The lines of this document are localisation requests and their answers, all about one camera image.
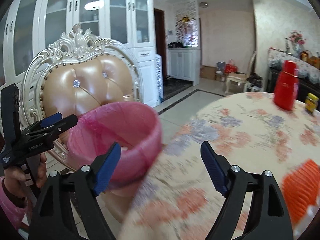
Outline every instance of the flower vase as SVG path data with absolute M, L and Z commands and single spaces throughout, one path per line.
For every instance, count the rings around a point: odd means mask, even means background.
M 299 43 L 295 42 L 293 50 L 294 50 L 293 56 L 296 58 L 300 58 L 302 49 Z

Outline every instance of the wooden chair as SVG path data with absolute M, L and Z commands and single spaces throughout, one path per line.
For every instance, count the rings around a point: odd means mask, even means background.
M 230 73 L 229 74 L 229 76 L 227 77 L 227 80 L 226 80 L 226 87 L 227 87 L 227 90 L 225 92 L 226 94 L 229 92 L 229 83 L 230 83 L 230 81 L 237 82 L 237 83 L 244 83 L 245 84 L 244 92 L 246 92 L 246 89 L 247 89 L 247 78 L 250 76 L 250 73 L 251 73 L 251 70 L 252 70 L 252 67 L 253 67 L 253 62 L 254 62 L 256 56 L 257 56 L 257 52 L 255 51 L 253 53 L 252 57 L 251 57 L 250 62 L 249 62 L 246 74 L 237 74 L 237 73 Z

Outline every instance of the round table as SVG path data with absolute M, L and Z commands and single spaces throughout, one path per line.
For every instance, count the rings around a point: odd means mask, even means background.
M 308 114 L 299 101 L 287 112 L 272 99 L 270 93 L 239 93 L 200 110 L 150 169 L 118 239 L 206 238 L 225 199 L 214 189 L 202 162 L 204 141 L 247 172 L 271 170 L 280 186 L 283 177 L 307 159 L 319 165 L 319 112 Z M 251 194 L 246 194 L 233 237 L 242 234 Z

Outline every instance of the ornate chair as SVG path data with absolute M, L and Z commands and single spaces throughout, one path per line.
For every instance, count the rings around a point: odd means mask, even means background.
M 247 91 L 247 78 L 250 76 L 250 73 L 251 73 L 251 70 L 253 67 L 253 62 L 254 62 L 256 56 L 257 56 L 257 52 L 255 51 L 251 57 L 246 74 L 230 73 L 228 75 L 227 80 L 226 80 L 226 87 L 227 87 L 227 90 L 225 92 L 226 94 L 229 92 L 230 81 L 237 82 L 237 83 L 244 83 L 245 84 L 244 92 Z
M 32 96 L 31 83 L 40 70 Z M 76 24 L 69 35 L 63 33 L 31 62 L 22 81 L 21 107 L 30 125 L 57 112 L 63 117 L 80 116 L 111 102 L 141 102 L 142 91 L 141 73 L 133 54 L 120 42 L 97 37 L 90 29 L 83 34 L 81 25 Z M 67 141 L 68 131 L 54 142 L 49 153 L 76 171 L 79 166 L 69 157 Z M 108 195 L 110 212 L 122 220 L 129 205 L 111 192 Z

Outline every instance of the pink sleeve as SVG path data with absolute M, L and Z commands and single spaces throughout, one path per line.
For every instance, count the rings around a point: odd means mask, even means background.
M 4 213 L 6 214 L 9 221 L 11 222 L 11 224 L 14 226 L 14 228 L 18 230 L 20 228 L 23 216 L 25 215 L 28 209 L 28 205 L 26 202 L 25 208 L 19 208 L 10 201 L 10 199 L 4 193 L 4 190 L 2 188 L 3 179 L 4 177 L 0 178 L 0 206 L 4 211 Z

